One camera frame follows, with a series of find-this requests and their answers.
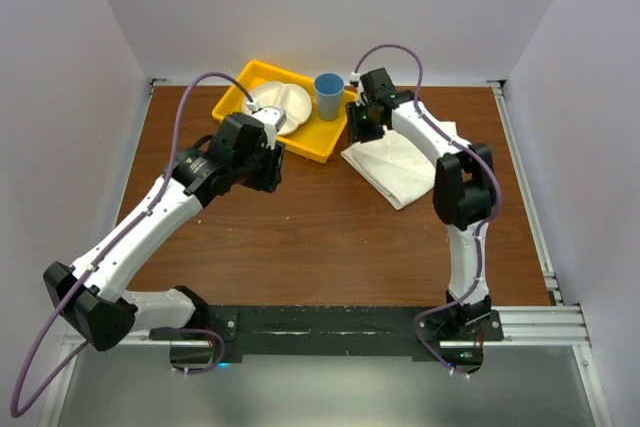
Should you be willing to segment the white cloth napkin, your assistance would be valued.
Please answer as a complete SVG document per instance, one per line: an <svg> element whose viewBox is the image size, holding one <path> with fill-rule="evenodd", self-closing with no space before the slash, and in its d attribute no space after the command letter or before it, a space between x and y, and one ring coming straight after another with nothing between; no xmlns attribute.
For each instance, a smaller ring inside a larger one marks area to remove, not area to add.
<svg viewBox="0 0 640 427"><path fill-rule="evenodd" d="M350 126L350 146L341 155L395 209L401 210L433 189L434 163L449 147L443 136L456 133L453 122L432 128L420 118L400 119L380 139L365 141L365 134Z"/></svg>

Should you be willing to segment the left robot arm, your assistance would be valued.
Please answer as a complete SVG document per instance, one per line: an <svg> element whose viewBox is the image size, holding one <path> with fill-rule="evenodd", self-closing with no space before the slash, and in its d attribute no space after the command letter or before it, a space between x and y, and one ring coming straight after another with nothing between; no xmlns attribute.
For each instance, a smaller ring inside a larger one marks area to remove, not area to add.
<svg viewBox="0 0 640 427"><path fill-rule="evenodd" d="M143 201L94 249L71 265L55 262L43 280L53 305L96 350L127 334L173 328L185 339L207 327L207 305L186 287L132 292L131 279L151 255L214 198L239 184L272 192L281 180L286 115L267 107L227 116L214 135L178 153L168 178L159 177Z"/></svg>

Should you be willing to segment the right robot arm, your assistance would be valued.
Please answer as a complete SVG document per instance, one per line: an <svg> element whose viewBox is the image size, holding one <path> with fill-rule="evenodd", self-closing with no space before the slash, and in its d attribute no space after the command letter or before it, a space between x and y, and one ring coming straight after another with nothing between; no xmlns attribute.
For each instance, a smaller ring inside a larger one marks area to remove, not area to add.
<svg viewBox="0 0 640 427"><path fill-rule="evenodd" d="M350 84L358 93L357 100L346 106L351 143L371 142L395 132L435 168L433 206L447 228L451 277L446 303L421 314L417 323L426 326L434 316L444 322L443 333L469 339L491 312L486 234L502 202L492 152L485 144L471 144L447 133L418 94L398 90L384 68L353 73Z"/></svg>

